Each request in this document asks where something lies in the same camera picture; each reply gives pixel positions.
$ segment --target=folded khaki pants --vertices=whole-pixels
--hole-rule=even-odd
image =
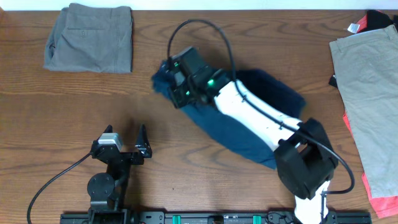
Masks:
[[[92,8],[70,4],[62,9],[45,46],[44,68],[66,72],[130,73],[129,7]]]
[[[394,25],[330,43],[337,86],[372,197],[398,195],[398,34]]]

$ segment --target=wooden table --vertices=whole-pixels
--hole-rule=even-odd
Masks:
[[[188,18],[220,25],[237,67],[261,68],[298,91],[308,105],[302,116],[324,125],[333,148],[351,166],[356,187],[328,197],[337,210],[369,210],[377,219],[361,180],[363,168],[345,127],[338,90],[328,85],[333,64],[328,43],[364,11],[137,11],[134,71],[129,75],[50,72],[42,68],[44,45],[59,12],[5,12],[0,21],[0,223],[26,223],[36,191],[83,157],[112,124],[127,147],[146,124],[154,155],[132,170],[131,208],[168,211],[268,210],[294,208],[293,195],[277,172],[229,152],[196,127],[171,102],[152,91],[150,77],[165,58],[169,36]],[[209,27],[192,24],[175,38],[172,52],[194,45],[216,67],[228,68],[224,43]],[[90,206],[86,185],[106,166],[94,159],[56,180],[40,195],[34,223],[59,223],[63,212]],[[342,166],[331,189],[346,188]]]

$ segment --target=blue garment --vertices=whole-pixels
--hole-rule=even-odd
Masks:
[[[265,71],[242,70],[237,71],[236,76],[248,90],[275,109],[295,118],[300,116],[305,106],[304,99]],[[174,76],[167,72],[166,66],[160,67],[159,71],[152,76],[152,81],[154,90],[170,100],[167,89],[175,85],[175,80]],[[224,147],[246,159],[271,169],[276,168],[274,153],[270,147],[239,121],[224,115],[215,107],[201,103],[189,104],[181,110]]]

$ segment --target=black cable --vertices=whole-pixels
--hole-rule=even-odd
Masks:
[[[85,159],[87,159],[87,157],[89,157],[91,155],[91,153],[88,153],[87,155],[85,155],[83,158],[81,158],[79,161],[75,162],[74,165],[70,166],[69,168],[65,169],[64,171],[62,171],[61,173],[57,174],[55,177],[53,177],[51,180],[49,180],[35,195],[35,197],[32,198],[32,201],[29,204],[29,207],[27,208],[27,222],[28,224],[32,224],[32,221],[30,220],[30,212],[32,211],[32,207],[33,204],[35,203],[37,197],[40,195],[40,193],[42,193],[42,191],[48,186],[50,185],[53,181],[57,180],[60,176],[62,176],[63,174],[65,174],[66,172],[70,171],[71,169],[75,168],[77,165],[79,165],[81,162],[83,162]]]
[[[171,45],[172,45],[173,38],[174,38],[174,36],[176,35],[176,33],[177,33],[183,26],[185,26],[185,25],[187,25],[187,24],[189,24],[189,23],[191,23],[191,22],[201,22],[201,23],[207,24],[207,25],[213,27],[214,29],[216,29],[216,30],[220,33],[221,37],[222,37],[223,40],[225,41],[225,44],[226,44],[226,47],[227,47],[227,50],[228,50],[229,60],[231,61],[232,81],[234,81],[236,91],[239,93],[239,95],[242,97],[242,99],[243,99],[244,101],[246,101],[246,103],[248,103],[251,107],[253,107],[253,108],[254,108],[256,111],[258,111],[260,114],[264,115],[265,117],[267,117],[267,118],[270,119],[271,121],[277,123],[277,124],[280,125],[281,127],[285,128],[285,129],[288,129],[289,131],[292,131],[293,133],[298,134],[300,137],[306,139],[308,142],[312,142],[313,144],[316,144],[316,145],[318,145],[318,146],[324,148],[324,150],[328,151],[332,156],[334,156],[335,158],[337,158],[337,159],[339,160],[339,162],[341,162],[341,164],[343,165],[343,167],[347,170],[347,173],[348,173],[348,175],[349,175],[349,177],[350,177],[350,179],[351,179],[351,185],[350,185],[347,189],[344,189],[344,190],[331,190],[331,191],[324,191],[324,192],[322,192],[322,193],[325,194],[325,195],[326,195],[326,194],[345,194],[345,193],[348,193],[348,192],[352,191],[352,189],[353,189],[354,186],[355,186],[354,174],[353,174],[353,171],[349,168],[348,164],[344,161],[343,158],[341,158],[337,153],[333,152],[333,150],[329,149],[327,146],[325,146],[325,145],[322,144],[321,142],[317,141],[316,139],[310,137],[309,135],[307,135],[307,134],[305,134],[305,133],[303,133],[303,132],[301,132],[301,131],[296,130],[296,129],[293,128],[293,127],[290,127],[289,125],[286,125],[286,124],[283,123],[282,121],[279,121],[278,119],[272,117],[271,115],[269,115],[269,114],[266,113],[265,111],[261,110],[261,109],[258,108],[254,103],[252,103],[251,101],[249,101],[249,100],[247,99],[247,96],[244,95],[244,94],[242,93],[242,91],[239,89],[238,83],[237,83],[237,81],[236,81],[236,66],[235,66],[235,61],[234,61],[233,54],[232,54],[231,44],[230,44],[229,40],[226,38],[224,31],[223,31],[220,27],[218,27],[217,25],[215,25],[214,23],[212,23],[212,22],[210,22],[210,21],[203,20],[203,19],[189,19],[189,20],[187,20],[187,21],[181,23],[181,24],[176,28],[176,30],[173,32],[172,36],[170,37],[169,44],[168,44],[168,46],[167,46],[167,60],[168,60],[169,67],[171,67],[171,63],[172,63],[172,58],[171,58],[171,56],[170,56],[170,48],[171,48]]]

